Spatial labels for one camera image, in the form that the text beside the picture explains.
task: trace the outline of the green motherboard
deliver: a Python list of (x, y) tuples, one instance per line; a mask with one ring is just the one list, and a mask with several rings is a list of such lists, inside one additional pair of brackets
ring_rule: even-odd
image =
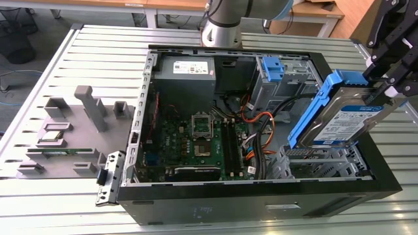
[[(164, 120), (162, 123), (160, 139), (158, 148), (146, 153), (146, 159), (140, 167), (140, 182), (166, 182), (171, 171), (176, 167), (216, 167), (220, 169), (220, 179), (218, 180), (248, 180), (251, 175), (244, 171), (240, 143), (242, 134), (247, 133), (247, 124), (228, 121), (234, 137), (226, 136), (223, 128), (226, 121), (215, 119), (210, 121), (211, 138), (192, 138), (192, 120)], [(195, 131), (207, 132), (208, 122), (195, 119)], [(235, 170), (231, 168), (231, 162), (226, 159), (224, 148), (234, 151)]]

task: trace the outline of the power supply label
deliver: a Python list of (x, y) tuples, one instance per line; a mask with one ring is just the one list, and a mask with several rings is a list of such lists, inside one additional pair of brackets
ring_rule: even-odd
[(208, 74), (208, 63), (203, 61), (175, 61), (172, 72), (182, 74)]
[(329, 145), (346, 142), (365, 126), (366, 119), (374, 117), (382, 110), (383, 106), (345, 106), (315, 137), (314, 144)]

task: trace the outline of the metal slotted table surface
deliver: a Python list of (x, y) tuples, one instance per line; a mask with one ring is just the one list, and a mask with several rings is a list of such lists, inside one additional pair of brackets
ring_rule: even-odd
[[(27, 159), (28, 145), (47, 113), (48, 97), (69, 104), (78, 85), (94, 86), (104, 104), (135, 104), (142, 87), (148, 44), (198, 46), (199, 33), (86, 25), (72, 29), (0, 142), (0, 177), (13, 177), (13, 160)], [(333, 69), (365, 70), (365, 52), (349, 40), (243, 33), (250, 49), (313, 51), (325, 55)], [(27, 234), (418, 234), (418, 127), (409, 104), (371, 131), (389, 166), (403, 187), (395, 195), (349, 209), (331, 218), (240, 223), (139, 226), (122, 206), (95, 207), (95, 179), (0, 180), (1, 231)]]

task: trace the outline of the sticker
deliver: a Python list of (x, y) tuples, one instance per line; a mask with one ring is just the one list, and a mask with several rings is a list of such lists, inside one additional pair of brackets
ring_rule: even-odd
[(275, 205), (266, 205), (267, 210), (274, 209), (302, 209), (297, 204), (275, 204)]
[(142, 5), (142, 4), (135, 4), (135, 3), (126, 3), (124, 4), (126, 6), (139, 6), (139, 7), (143, 7), (144, 5)]
[(208, 74), (208, 63), (202, 61), (175, 61), (174, 73)]
[(250, 174), (255, 175), (255, 167), (248, 166), (248, 171)]
[(43, 154), (47, 156), (67, 155), (65, 152), (43, 152)]
[(252, 104), (247, 103), (246, 106), (248, 107), (250, 110), (254, 109), (254, 105)]
[(365, 121), (379, 114), (382, 110), (383, 106), (345, 106), (315, 137), (314, 144), (346, 142), (365, 126)]

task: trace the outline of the motherboard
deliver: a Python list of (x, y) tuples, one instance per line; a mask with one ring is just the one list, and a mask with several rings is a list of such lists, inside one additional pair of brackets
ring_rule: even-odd
[(187, 120), (162, 121), (159, 137), (144, 146), (140, 182), (251, 179), (240, 151), (246, 123), (198, 113)]

